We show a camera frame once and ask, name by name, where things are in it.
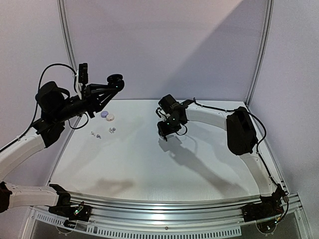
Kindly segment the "pink earbud charging case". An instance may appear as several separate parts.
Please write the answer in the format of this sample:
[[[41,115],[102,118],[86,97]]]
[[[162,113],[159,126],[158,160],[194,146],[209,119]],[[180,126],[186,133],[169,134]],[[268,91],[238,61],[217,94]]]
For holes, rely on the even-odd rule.
[[[108,114],[108,115],[106,116],[106,120],[107,120],[107,121],[113,121],[114,118],[115,118],[115,116],[114,116],[113,114]]]

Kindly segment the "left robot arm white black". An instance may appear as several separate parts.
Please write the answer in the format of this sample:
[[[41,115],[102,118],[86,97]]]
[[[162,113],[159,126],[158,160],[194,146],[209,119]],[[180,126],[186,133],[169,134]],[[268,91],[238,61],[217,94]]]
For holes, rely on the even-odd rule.
[[[93,118],[124,88],[122,75],[112,75],[107,84],[83,86],[71,97],[68,90],[54,81],[43,85],[35,96],[41,108],[41,117],[31,123],[25,135],[0,152],[0,211],[21,206],[48,206],[50,212],[70,216],[77,213],[70,194],[57,184],[49,186],[17,186],[4,181],[5,177],[32,155],[53,145],[65,129],[65,122],[86,115]]]

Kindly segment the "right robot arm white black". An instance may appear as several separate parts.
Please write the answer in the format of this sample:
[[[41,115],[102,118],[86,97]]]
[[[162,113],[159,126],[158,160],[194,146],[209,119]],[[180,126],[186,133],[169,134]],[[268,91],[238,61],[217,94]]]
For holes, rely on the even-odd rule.
[[[196,99],[178,102],[168,94],[159,101],[156,114],[161,118],[157,123],[159,136],[167,140],[168,135],[178,133],[188,122],[200,122],[226,131],[227,147],[240,157],[253,176],[263,201],[258,213],[268,217],[277,209],[277,202],[286,196],[282,185],[275,181],[263,159],[252,120],[255,118],[245,107],[227,110],[200,104]]]

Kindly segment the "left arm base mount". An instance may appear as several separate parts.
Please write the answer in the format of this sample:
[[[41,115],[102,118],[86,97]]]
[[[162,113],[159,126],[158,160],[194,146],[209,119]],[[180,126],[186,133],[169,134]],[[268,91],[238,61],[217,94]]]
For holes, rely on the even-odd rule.
[[[69,202],[64,205],[51,206],[48,211],[51,214],[65,217],[68,221],[89,222],[92,207],[85,204],[84,201],[78,204],[71,204]]]

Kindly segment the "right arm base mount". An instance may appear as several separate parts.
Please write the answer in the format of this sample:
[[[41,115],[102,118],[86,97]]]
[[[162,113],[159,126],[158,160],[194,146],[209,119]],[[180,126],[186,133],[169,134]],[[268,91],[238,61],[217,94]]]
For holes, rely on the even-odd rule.
[[[259,203],[249,203],[241,208],[244,222],[271,218],[284,213],[281,201],[265,200]]]

